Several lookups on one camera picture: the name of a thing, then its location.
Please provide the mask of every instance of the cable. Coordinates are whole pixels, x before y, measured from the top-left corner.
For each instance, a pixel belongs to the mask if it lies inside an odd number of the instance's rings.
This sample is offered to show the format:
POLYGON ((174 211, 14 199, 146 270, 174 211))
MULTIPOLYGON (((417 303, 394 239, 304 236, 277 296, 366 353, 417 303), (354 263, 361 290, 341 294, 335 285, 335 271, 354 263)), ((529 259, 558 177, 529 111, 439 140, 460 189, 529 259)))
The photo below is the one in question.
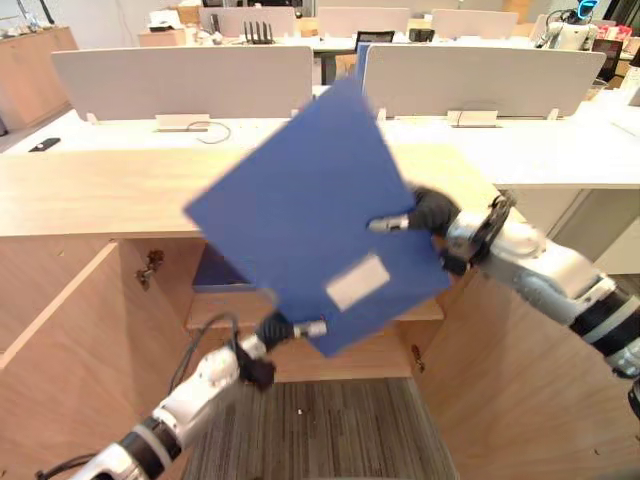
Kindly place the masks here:
POLYGON ((200 120, 197 122, 191 122, 189 125, 186 126, 184 131, 190 132, 191 127, 193 127, 194 125, 219 125, 220 127, 226 130, 225 136, 218 140, 215 140, 214 142, 208 142, 206 140, 203 140, 202 138, 198 138, 198 140, 200 140, 202 143, 206 143, 207 145, 216 145, 218 143, 226 142, 227 140, 229 140, 229 138, 231 138, 231 129, 222 122, 215 122, 213 120, 200 120))
POLYGON ((48 472, 43 472, 42 470, 36 472, 36 480, 49 480, 50 478, 55 477, 67 470, 71 470, 73 468, 81 467, 89 463, 89 461, 95 457, 95 453, 87 453, 85 455, 80 455, 78 457, 70 458, 69 460, 62 462, 59 465, 56 465, 48 472))
POLYGON ((169 382, 169 393, 173 392, 176 386, 182 383, 182 381, 184 380, 184 376, 187 372, 187 368, 189 367, 189 363, 191 362, 191 357, 193 356, 196 349, 198 348, 198 345, 200 344, 200 340, 202 340, 202 337, 204 337, 205 333, 207 333, 211 325, 213 325, 214 323, 224 318, 228 318, 231 321, 231 349, 233 350, 234 353, 237 353, 238 318, 234 314, 229 312, 220 313, 214 316, 213 318, 211 318, 211 320, 205 323, 204 326, 199 328, 196 334, 193 336, 191 343, 187 347, 187 350, 185 351, 182 359, 180 360, 180 363, 178 364, 178 368, 176 368, 176 371, 173 373, 173 376, 171 377, 171 381, 169 382))

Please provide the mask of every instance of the blue book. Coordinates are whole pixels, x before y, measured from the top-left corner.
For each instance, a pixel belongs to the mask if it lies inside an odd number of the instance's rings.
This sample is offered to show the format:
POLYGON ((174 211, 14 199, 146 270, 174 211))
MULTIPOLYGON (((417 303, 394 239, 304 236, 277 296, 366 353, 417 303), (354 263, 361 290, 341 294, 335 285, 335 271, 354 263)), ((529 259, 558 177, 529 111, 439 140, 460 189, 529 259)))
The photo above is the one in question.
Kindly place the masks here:
POLYGON ((311 342, 333 355, 449 285, 428 232, 367 228, 413 206, 359 83, 348 78, 186 212, 242 278, 275 294, 289 321, 323 316, 328 333, 311 342))

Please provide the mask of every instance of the wooden cabinet door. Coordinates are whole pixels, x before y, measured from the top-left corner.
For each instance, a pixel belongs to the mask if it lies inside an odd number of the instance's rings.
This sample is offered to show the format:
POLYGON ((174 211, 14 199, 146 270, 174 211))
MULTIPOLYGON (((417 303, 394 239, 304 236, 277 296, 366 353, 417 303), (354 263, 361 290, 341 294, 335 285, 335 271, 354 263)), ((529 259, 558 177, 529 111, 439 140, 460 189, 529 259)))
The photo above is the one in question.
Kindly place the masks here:
POLYGON ((414 378, 464 479, 593 478, 640 467, 628 382, 569 329, 477 273, 414 378))
POLYGON ((166 396, 189 340, 183 321, 201 250, 185 239, 107 244, 7 349, 3 480, 101 450, 166 396), (165 252, 165 264, 145 291, 134 274, 150 247, 165 252))

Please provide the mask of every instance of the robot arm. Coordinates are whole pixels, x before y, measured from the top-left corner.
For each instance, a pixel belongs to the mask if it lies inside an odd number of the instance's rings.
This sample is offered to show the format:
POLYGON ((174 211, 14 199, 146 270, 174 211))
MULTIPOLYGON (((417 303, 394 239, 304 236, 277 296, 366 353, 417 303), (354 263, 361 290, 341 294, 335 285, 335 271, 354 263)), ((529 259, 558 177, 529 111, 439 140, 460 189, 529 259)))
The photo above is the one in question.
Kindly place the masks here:
POLYGON ((635 380, 629 403, 640 418, 640 300, 618 288, 578 252, 509 221, 513 202, 498 198, 488 215, 460 212, 445 195, 416 192, 408 215, 374 220, 376 231, 428 229, 445 237, 443 263, 457 274, 475 265, 511 287, 534 308, 569 327, 598 350, 613 372, 635 380))
POLYGON ((154 480, 206 430, 221 406, 230 402, 239 380, 268 388, 274 367, 261 361, 289 338, 326 333, 324 320, 291 325, 280 313, 267 317, 242 342, 207 354, 187 380, 160 402, 152 414, 120 442, 109 445, 79 470, 74 480, 154 480))

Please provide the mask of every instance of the white desk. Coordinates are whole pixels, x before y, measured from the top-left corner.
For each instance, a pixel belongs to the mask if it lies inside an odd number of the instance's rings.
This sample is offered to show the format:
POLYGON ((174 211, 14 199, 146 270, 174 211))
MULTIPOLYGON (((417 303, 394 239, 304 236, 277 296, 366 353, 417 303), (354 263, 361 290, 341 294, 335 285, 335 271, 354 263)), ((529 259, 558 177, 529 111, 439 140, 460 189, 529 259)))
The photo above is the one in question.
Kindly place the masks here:
MULTIPOLYGON (((636 188, 640 167, 632 152, 640 151, 640 137, 610 121, 618 107, 608 101, 584 102, 571 118, 500 120, 500 128, 452 128, 441 118, 387 120, 380 124, 390 145, 451 144, 467 161, 499 188, 636 188)), ((156 132, 155 121, 111 122, 91 125, 71 111, 7 150, 27 152, 49 137, 59 137, 56 150, 116 150, 149 148, 253 148, 287 122, 287 119, 220 120, 231 129, 223 143, 208 145, 224 136, 210 132, 156 132)))

